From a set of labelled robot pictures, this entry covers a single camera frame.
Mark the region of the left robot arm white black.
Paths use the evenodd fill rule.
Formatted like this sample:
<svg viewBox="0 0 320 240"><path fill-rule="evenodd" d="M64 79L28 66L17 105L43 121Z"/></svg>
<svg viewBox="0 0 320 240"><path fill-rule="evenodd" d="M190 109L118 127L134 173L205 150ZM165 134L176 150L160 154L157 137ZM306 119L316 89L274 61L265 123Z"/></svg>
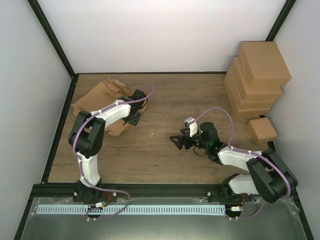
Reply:
<svg viewBox="0 0 320 240"><path fill-rule="evenodd" d="M118 120L136 126L140 110L148 96L137 89L132 96L121 96L112 104L92 112L80 111L77 115L68 143L76 156L80 169L80 182L87 186L84 195L89 201L97 202L102 196L98 186L101 180L98 171L98 153L102 148L105 129Z"/></svg>

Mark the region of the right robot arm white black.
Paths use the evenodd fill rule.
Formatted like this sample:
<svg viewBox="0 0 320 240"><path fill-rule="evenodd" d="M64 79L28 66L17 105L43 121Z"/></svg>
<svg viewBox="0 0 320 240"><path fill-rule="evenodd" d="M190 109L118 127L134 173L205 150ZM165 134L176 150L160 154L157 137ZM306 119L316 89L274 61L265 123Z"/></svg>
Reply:
<svg viewBox="0 0 320 240"><path fill-rule="evenodd" d="M170 140L181 149L203 149L214 163L233 166L247 171L248 175L235 173L222 182L223 198L229 202L240 194L258 195L268 203L274 203L290 195L298 180L274 149L264 151L238 150L222 142L212 122L185 123L180 135Z"/></svg>

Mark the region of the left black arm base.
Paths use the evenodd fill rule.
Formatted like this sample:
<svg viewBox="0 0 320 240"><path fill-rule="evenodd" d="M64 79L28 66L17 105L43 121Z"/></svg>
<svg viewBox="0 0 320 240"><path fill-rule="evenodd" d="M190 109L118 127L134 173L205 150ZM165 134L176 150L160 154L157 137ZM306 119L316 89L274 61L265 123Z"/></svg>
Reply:
<svg viewBox="0 0 320 240"><path fill-rule="evenodd" d="M116 201L116 197L106 191L101 191L84 185L80 180L74 183L73 202L96 204L99 202L112 203Z"/></svg>

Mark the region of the brown cardboard box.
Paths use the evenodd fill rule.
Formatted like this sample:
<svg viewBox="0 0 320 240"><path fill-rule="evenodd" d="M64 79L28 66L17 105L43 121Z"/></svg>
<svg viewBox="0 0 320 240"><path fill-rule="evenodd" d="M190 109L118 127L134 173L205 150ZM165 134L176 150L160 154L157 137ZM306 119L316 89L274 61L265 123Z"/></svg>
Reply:
<svg viewBox="0 0 320 240"><path fill-rule="evenodd" d="M246 127L254 144L274 141L278 136L268 117L252 119Z"/></svg>

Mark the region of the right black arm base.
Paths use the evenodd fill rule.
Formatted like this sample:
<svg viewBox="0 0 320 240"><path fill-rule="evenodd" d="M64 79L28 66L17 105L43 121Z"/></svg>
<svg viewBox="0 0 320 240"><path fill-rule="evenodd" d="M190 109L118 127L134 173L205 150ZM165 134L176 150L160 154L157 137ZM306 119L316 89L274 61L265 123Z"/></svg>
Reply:
<svg viewBox="0 0 320 240"><path fill-rule="evenodd" d="M207 201L209 203L217 202L220 204L240 204L243 201L242 195L234 193L229 186L229 181L239 175L239 173L235 173L224 179L221 184L208 185L205 188Z"/></svg>

